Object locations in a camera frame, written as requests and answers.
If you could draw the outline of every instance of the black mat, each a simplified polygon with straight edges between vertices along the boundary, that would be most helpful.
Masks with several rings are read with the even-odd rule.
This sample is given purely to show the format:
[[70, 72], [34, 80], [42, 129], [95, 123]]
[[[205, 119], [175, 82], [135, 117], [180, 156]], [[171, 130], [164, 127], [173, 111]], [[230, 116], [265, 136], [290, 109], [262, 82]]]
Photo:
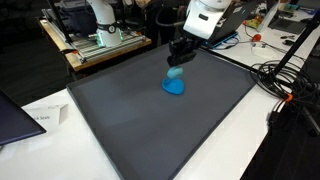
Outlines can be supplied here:
[[123, 179], [173, 178], [254, 85], [247, 71], [199, 51], [183, 65], [184, 94], [168, 94], [168, 55], [162, 46], [68, 85]]

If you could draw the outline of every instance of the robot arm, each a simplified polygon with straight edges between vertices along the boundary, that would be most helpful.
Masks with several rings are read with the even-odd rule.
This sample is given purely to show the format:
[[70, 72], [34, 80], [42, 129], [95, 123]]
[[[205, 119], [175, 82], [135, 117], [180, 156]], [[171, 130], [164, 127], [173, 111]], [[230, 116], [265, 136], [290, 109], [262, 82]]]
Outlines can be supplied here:
[[194, 50], [208, 40], [224, 10], [231, 0], [191, 0], [187, 10], [184, 33], [180, 39], [169, 42], [171, 56], [167, 61], [170, 67], [192, 61], [196, 56]]
[[97, 39], [101, 47], [113, 47], [121, 43], [120, 30], [117, 27], [112, 7], [104, 0], [87, 0], [97, 18]]

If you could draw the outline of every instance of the blue object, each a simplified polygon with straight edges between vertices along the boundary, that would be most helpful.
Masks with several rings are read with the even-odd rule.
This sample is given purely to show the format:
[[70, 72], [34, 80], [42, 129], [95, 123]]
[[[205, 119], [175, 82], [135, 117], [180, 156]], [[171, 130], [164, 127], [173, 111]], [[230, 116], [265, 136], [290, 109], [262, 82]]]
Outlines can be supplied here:
[[181, 79], [164, 79], [162, 88], [170, 94], [179, 95], [184, 92], [184, 83]]
[[183, 69], [180, 66], [172, 67], [168, 70], [167, 76], [169, 79], [179, 79], [183, 75]]

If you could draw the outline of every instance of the gray tray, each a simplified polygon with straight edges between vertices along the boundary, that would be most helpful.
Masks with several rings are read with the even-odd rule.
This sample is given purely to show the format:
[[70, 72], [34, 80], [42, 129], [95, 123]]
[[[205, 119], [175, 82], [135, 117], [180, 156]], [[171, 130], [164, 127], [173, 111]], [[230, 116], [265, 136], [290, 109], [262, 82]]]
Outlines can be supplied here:
[[198, 51], [183, 65], [184, 94], [168, 94], [168, 55], [162, 46], [67, 86], [122, 179], [174, 178], [254, 85], [246, 70]]

